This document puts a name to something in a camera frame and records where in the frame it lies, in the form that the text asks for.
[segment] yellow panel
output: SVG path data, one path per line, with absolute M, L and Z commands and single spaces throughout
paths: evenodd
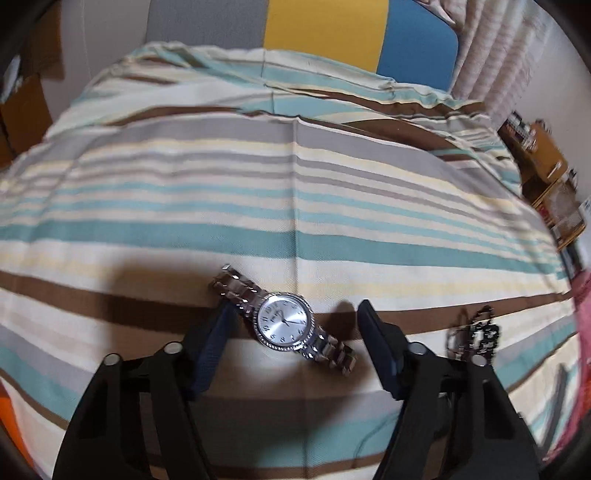
M 269 0 L 264 47 L 375 72 L 387 19 L 388 0 Z

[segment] watch bezel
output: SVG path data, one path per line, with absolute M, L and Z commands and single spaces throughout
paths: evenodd
M 300 340 L 293 343 L 292 345 L 288 345 L 288 346 L 275 345 L 274 343 L 271 343 L 269 340 L 267 340 L 260 330 L 258 316 L 261 311 L 261 308 L 265 305 L 265 303 L 267 303 L 267 301 L 271 297 L 275 297 L 275 296 L 294 297 L 300 303 L 302 303 L 302 305 L 304 306 L 304 309 L 306 310 L 306 314 L 308 316 L 308 328 L 309 328 L 308 332 L 306 333 L 305 337 L 301 338 Z M 293 351 L 300 350 L 300 349 L 304 348 L 306 345 L 308 345 L 310 339 L 314 335 L 314 330 L 316 329 L 316 321 L 314 320 L 314 312 L 312 312 L 312 308 L 310 307 L 308 302 L 306 302 L 304 297 L 301 297 L 296 293 L 291 293 L 291 292 L 287 292 L 287 291 L 273 291 L 273 292 L 270 292 L 267 295 L 265 295 L 262 298 L 259 305 L 256 307 L 256 309 L 253 311 L 252 319 L 253 319 L 252 326 L 253 326 L 253 329 L 254 329 L 254 332 L 256 335 L 256 339 L 259 340 L 259 342 L 261 342 L 266 347 L 268 347 L 272 350 L 277 350 L 278 352 L 293 352 Z

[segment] bed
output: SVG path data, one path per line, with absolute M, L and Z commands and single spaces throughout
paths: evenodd
M 439 355 L 448 328 L 491 305 L 494 367 L 533 436 L 560 365 L 553 447 L 571 419 L 570 284 L 478 102 L 312 54 L 151 43 L 104 70 L 0 189 L 0 378 L 43 477 L 102 358 L 182 338 L 226 263 L 303 295 L 359 362 L 340 377 L 236 322 L 194 406 L 221 478 L 371 478 L 400 405 L 355 328 L 365 298 Z

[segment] black chain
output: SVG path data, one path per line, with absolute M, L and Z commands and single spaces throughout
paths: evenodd
M 453 349 L 458 359 L 468 361 L 474 355 L 482 355 L 489 364 L 492 362 L 501 335 L 501 328 L 492 323 L 494 318 L 495 311 L 486 305 L 476 312 L 468 325 L 459 327 L 455 334 L 458 345 Z

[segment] brown stripe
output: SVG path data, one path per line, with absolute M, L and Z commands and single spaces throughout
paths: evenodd
M 182 63 L 176 63 L 174 61 L 171 60 L 166 60 L 162 57 L 140 57 L 136 60 L 134 60 L 134 63 L 158 63 L 160 65 L 166 65 L 166 66 L 171 66 L 171 67 L 179 67 L 179 68 L 185 68 L 185 65 L 183 65 Z
M 471 157 L 470 155 L 466 155 L 464 153 L 437 154 L 436 157 L 440 160 L 443 160 L 446 163 L 452 163 L 460 160 L 474 160 L 474 157 Z
M 443 103 L 438 103 L 435 107 L 427 108 L 418 102 L 413 103 L 380 103 L 375 100 L 360 98 L 355 95 L 349 95 L 342 92 L 327 92 L 324 90 L 300 90 L 301 92 L 319 93 L 326 98 L 335 100 L 342 100 L 344 102 L 354 103 L 355 105 L 370 108 L 375 112 L 383 113 L 385 115 L 425 115 L 427 117 L 433 116 L 449 116 L 453 113 L 462 113 L 464 115 L 473 115 L 474 113 L 482 113 L 484 111 L 484 104 L 482 102 L 469 103 L 462 105 L 460 108 L 453 109 Z
M 148 272 L 144 273 L 145 278 L 149 276 Z M 184 334 L 191 325 L 199 319 L 206 318 L 211 311 L 207 307 L 183 306 L 81 290 L 4 271 L 0 271 L 0 288 L 81 316 L 157 332 Z M 571 292 L 548 293 L 449 307 L 381 311 L 378 314 L 384 322 L 396 324 L 406 335 L 412 335 L 462 325 L 484 305 L 491 305 L 495 309 L 495 314 L 502 316 L 567 300 L 570 297 Z M 314 316 L 318 323 L 335 337 L 341 340 L 360 339 L 354 307 L 348 305 L 348 309 L 344 312 L 317 313 Z M 252 338 L 252 335 L 244 322 L 238 322 L 233 337 Z
M 449 142 L 443 137 L 417 127 L 403 120 L 395 118 L 380 118 L 374 120 L 361 120 L 357 122 L 348 122 L 347 125 L 359 128 L 366 132 L 381 135 L 389 140 L 400 142 L 405 145 L 410 145 L 421 150 L 452 150 L 457 149 L 453 143 Z M 445 160 L 449 157 L 461 157 L 458 160 L 470 160 L 469 155 L 446 155 Z
M 194 67 L 194 68 L 204 68 L 205 67 L 205 65 L 203 65 L 203 63 L 198 61 L 198 59 L 196 59 L 189 52 L 187 52 L 186 50 L 183 50 L 182 48 L 179 48 L 179 49 L 169 48 L 168 50 L 171 51 L 172 53 L 176 53 L 176 55 L 181 57 L 181 59 L 183 59 L 186 63 L 191 65 L 191 67 Z M 177 63 L 174 60 L 167 60 L 162 57 L 158 57 L 157 55 L 146 54 L 144 56 L 139 57 L 138 59 L 133 59 L 134 62 L 140 62 L 140 61 L 144 61 L 144 60 L 153 61 L 155 63 L 163 63 L 163 64 L 168 64 L 168 65 L 173 65 L 175 67 L 180 67 L 182 69 L 187 68 L 187 66 L 183 63 Z
M 159 118 L 162 116 L 188 115 L 191 113 L 210 113 L 210 112 L 237 112 L 238 109 L 225 106 L 157 106 L 148 108 L 131 116 L 111 122 L 110 127 L 122 127 L 140 120 L 150 118 Z
M 535 373 L 535 371 L 537 369 L 539 369 L 542 364 L 548 360 L 548 358 L 550 358 L 552 355 L 554 355 L 558 350 L 560 350 L 565 344 L 566 342 L 568 342 L 572 337 L 574 337 L 575 335 L 577 335 L 578 332 L 573 332 L 571 333 L 568 337 L 566 337 L 562 342 L 560 342 L 558 345 L 556 345 L 556 347 L 554 348 L 554 350 L 552 350 L 550 353 L 548 353 L 548 355 L 546 355 L 542 360 L 540 360 L 538 363 L 536 363 L 527 373 L 526 375 L 521 378 L 518 382 L 512 384 L 511 386 L 509 386 L 506 390 L 507 393 L 511 393 L 515 390 L 517 390 L 520 386 L 522 386 L 525 382 L 527 382 L 527 380 Z
M 66 430 L 68 428 L 69 422 L 59 415 L 56 415 L 51 410 L 45 408 L 41 405 L 37 400 L 32 398 L 27 392 L 25 392 L 19 383 L 13 379 L 10 375 L 8 375 L 2 368 L 0 368 L 0 377 L 6 381 L 12 388 L 14 388 L 18 394 L 22 397 L 22 399 L 33 409 L 35 410 L 41 417 L 54 423 L 62 430 Z
M 334 123 L 327 122 L 324 120 L 318 120 L 316 118 L 308 118 L 306 116 L 300 116 L 300 115 L 297 115 L 297 118 L 301 118 L 303 121 L 305 121 L 309 124 L 321 125 L 323 127 L 331 128 L 333 130 L 340 130 L 342 132 L 361 135 L 363 137 L 368 137 L 368 138 L 375 138 L 377 140 L 391 141 L 391 139 L 385 135 L 381 135 L 376 132 L 371 132 L 371 131 L 364 130 L 362 128 L 358 128 L 358 127 L 353 126 L 354 122 L 351 122 L 349 124 L 334 124 Z
M 141 75 L 124 75 L 119 78 L 124 79 L 124 80 L 136 80 L 137 82 L 156 83 L 158 85 L 172 85 L 172 84 L 176 83 L 176 82 L 173 82 L 172 80 L 164 80 L 164 79 L 158 79 L 158 78 L 154 78 L 154 77 L 144 77 Z
M 338 462 L 324 463 L 316 466 L 295 466 L 295 467 L 233 467 L 212 465 L 215 474 L 219 478 L 235 478 L 240 480 L 270 480 L 274 478 L 314 478 L 320 475 L 327 475 L 335 472 L 346 472 L 355 468 L 377 465 L 382 461 L 384 453 L 376 453 L 365 457 Z M 160 468 L 164 467 L 160 455 L 148 454 L 150 465 Z

